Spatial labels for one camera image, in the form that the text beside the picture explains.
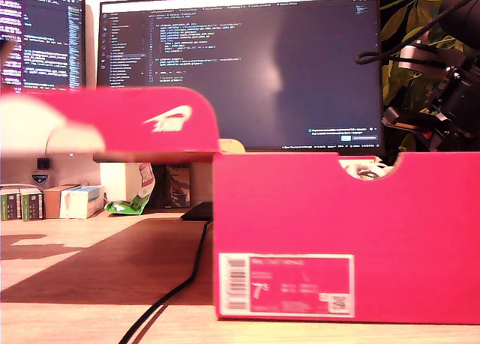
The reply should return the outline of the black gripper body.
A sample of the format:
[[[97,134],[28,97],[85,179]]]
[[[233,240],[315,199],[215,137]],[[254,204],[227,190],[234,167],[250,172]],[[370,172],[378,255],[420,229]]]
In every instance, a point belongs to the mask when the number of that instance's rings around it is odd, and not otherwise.
[[[479,90],[466,82],[451,82],[434,89],[427,98],[427,112],[389,107],[382,123],[432,140],[479,137]]]

